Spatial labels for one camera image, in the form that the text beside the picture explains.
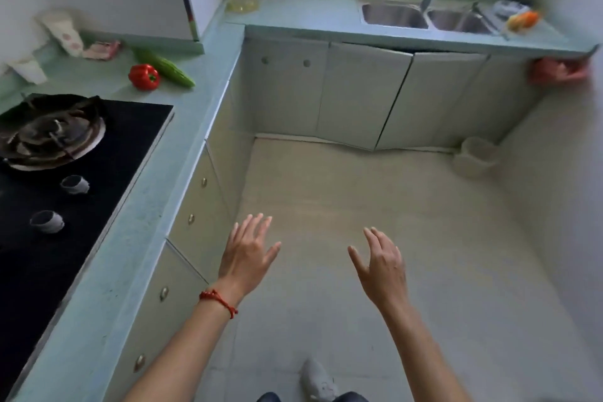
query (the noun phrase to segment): forearm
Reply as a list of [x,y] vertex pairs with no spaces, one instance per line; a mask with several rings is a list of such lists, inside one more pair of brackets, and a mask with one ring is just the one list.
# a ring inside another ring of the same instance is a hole
[[384,308],[382,313],[415,401],[470,402],[418,311],[406,302]]
[[[231,305],[240,299],[228,294]],[[132,387],[125,402],[190,402],[215,345],[230,320],[216,301],[199,302],[189,319]]]

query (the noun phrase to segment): shoe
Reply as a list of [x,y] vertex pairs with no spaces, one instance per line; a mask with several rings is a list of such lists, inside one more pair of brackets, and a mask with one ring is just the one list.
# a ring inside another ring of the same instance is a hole
[[335,380],[315,359],[305,361],[301,368],[300,380],[306,395],[314,401],[332,402],[339,395]]

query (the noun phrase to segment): jeans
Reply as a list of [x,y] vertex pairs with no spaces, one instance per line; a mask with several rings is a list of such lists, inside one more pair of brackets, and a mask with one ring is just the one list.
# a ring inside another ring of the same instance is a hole
[[[258,402],[280,402],[280,399],[274,392],[267,392],[258,399]],[[368,402],[368,400],[357,392],[346,392],[336,398],[333,402]]]

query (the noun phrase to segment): sink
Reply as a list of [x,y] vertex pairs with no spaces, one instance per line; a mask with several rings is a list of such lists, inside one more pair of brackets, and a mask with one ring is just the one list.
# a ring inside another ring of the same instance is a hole
[[427,16],[439,30],[494,35],[484,18],[471,11],[430,10]]
[[428,29],[425,18],[411,5],[388,5],[369,3],[362,5],[362,16],[368,24],[392,25]]

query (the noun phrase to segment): green cucumber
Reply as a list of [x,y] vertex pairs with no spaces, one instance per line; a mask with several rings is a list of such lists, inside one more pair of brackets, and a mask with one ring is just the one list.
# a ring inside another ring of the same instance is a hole
[[139,63],[147,63],[154,66],[159,74],[168,80],[187,88],[192,88],[195,86],[193,79],[180,70],[172,61],[158,56],[152,51],[144,48],[132,48],[132,51],[134,52],[134,56]]

